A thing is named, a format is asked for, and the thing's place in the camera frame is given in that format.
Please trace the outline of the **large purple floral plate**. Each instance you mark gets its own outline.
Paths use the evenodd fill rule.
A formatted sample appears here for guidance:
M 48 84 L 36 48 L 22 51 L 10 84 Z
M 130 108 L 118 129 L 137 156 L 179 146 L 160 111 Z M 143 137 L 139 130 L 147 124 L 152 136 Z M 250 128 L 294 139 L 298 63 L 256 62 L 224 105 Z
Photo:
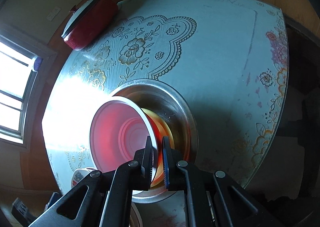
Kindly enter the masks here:
M 131 203 L 129 227 L 143 227 L 143 221 L 135 203 Z

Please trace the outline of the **stainless steel bowl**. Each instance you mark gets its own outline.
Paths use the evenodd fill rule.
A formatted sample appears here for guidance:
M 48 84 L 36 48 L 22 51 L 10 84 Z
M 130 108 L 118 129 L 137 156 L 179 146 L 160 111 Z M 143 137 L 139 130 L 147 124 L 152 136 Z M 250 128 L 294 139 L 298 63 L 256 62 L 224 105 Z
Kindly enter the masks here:
M 170 129 L 175 149 L 185 161 L 195 162 L 199 137 L 196 122 L 185 99 L 170 85 L 153 79 L 129 81 L 111 92 L 152 111 Z

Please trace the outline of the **blue white box on sill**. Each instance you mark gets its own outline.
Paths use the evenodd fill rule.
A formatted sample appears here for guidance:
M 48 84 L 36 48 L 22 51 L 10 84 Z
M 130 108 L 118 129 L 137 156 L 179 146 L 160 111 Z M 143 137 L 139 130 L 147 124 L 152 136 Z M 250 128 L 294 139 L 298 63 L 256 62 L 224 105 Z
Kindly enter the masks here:
M 32 61 L 32 70 L 34 72 L 39 72 L 39 69 L 41 67 L 41 64 L 43 62 L 43 58 L 41 57 L 34 57 Z

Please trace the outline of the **red electric cooker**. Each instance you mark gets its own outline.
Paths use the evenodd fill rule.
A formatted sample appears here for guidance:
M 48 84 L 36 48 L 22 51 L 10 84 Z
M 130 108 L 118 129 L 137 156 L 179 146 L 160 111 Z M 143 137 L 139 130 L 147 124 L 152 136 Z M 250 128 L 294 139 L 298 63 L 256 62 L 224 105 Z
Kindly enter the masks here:
M 118 6 L 115 2 L 100 0 L 81 18 L 63 41 L 73 50 L 82 50 L 110 24 L 117 12 Z

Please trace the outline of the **window with metal frame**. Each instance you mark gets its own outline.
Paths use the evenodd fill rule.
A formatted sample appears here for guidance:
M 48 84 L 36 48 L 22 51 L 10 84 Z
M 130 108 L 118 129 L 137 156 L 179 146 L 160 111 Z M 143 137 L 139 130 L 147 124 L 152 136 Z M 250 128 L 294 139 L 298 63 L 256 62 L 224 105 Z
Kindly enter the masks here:
M 34 57 L 43 58 L 39 72 Z M 16 27 L 1 23 L 1 141 L 29 147 L 31 128 L 56 51 Z

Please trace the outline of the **white plate red characters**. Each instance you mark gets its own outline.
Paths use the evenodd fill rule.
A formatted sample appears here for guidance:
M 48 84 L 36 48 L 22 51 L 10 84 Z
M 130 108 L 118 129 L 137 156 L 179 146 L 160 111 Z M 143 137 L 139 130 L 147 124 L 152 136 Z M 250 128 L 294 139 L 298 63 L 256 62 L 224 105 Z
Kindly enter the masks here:
M 84 177 L 94 170 L 96 170 L 96 168 L 76 169 L 71 178 L 71 188 L 75 187 Z

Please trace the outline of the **red plastic bowl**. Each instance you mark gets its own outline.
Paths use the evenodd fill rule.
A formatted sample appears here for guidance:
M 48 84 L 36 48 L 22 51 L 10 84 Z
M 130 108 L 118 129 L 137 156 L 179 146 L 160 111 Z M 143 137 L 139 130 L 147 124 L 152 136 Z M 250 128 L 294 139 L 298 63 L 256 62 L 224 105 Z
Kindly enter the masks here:
M 151 179 L 154 180 L 160 138 L 156 123 L 133 101 L 111 97 L 99 107 L 91 123 L 89 144 L 95 168 L 109 172 L 133 160 L 135 152 L 145 148 L 148 137 L 153 151 Z

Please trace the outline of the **white wall socket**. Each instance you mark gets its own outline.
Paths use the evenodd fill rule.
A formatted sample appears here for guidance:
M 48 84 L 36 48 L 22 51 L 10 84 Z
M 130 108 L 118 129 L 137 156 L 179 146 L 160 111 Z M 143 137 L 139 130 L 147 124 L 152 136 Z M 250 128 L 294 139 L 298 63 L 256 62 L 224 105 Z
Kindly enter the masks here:
M 57 6 L 54 7 L 54 9 L 50 11 L 50 13 L 47 15 L 46 19 L 51 22 L 59 14 L 60 11 L 61 11 L 60 7 L 57 7 Z

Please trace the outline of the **cooker lid with knob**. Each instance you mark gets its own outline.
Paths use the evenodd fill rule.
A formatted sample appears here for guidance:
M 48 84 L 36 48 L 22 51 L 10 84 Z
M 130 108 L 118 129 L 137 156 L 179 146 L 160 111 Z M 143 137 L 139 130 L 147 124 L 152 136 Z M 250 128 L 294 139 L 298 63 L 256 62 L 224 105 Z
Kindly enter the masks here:
M 88 0 L 78 9 L 74 6 L 74 8 L 71 10 L 72 15 L 67 24 L 65 25 L 61 37 L 64 39 L 74 29 L 74 27 L 76 26 L 76 24 L 78 24 L 81 18 L 99 1 L 100 0 Z

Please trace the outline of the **floral plastic tablecloth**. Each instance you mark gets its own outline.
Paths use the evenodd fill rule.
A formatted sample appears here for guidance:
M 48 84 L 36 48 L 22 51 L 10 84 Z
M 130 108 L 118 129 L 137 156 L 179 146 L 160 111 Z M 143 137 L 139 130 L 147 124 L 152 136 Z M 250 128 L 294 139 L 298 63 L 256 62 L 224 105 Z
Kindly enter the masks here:
M 289 65 L 280 8 L 259 0 L 125 0 L 114 23 L 66 60 L 44 113 L 50 166 L 62 193 L 93 167 L 97 109 L 136 79 L 173 87 L 199 137 L 195 164 L 246 187 L 264 160 L 284 107 Z

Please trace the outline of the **yellow plastic bowl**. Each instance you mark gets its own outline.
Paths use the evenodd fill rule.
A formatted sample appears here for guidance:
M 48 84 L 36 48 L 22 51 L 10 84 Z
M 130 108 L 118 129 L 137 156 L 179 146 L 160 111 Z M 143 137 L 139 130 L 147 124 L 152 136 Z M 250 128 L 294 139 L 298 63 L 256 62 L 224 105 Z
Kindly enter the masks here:
M 165 136 L 169 137 L 169 144 L 172 149 L 175 148 L 174 138 L 169 126 L 159 115 L 145 108 L 142 108 L 142 110 L 148 116 L 148 119 L 152 121 L 151 122 L 152 127 L 153 128 L 154 126 L 157 127 L 157 130 L 155 130 L 155 132 L 156 132 L 156 139 L 157 139 L 157 145 L 158 145 L 158 167 L 157 167 L 155 177 L 151 182 L 151 187 L 155 187 L 156 185 L 159 185 L 159 183 L 164 179 L 162 138 Z

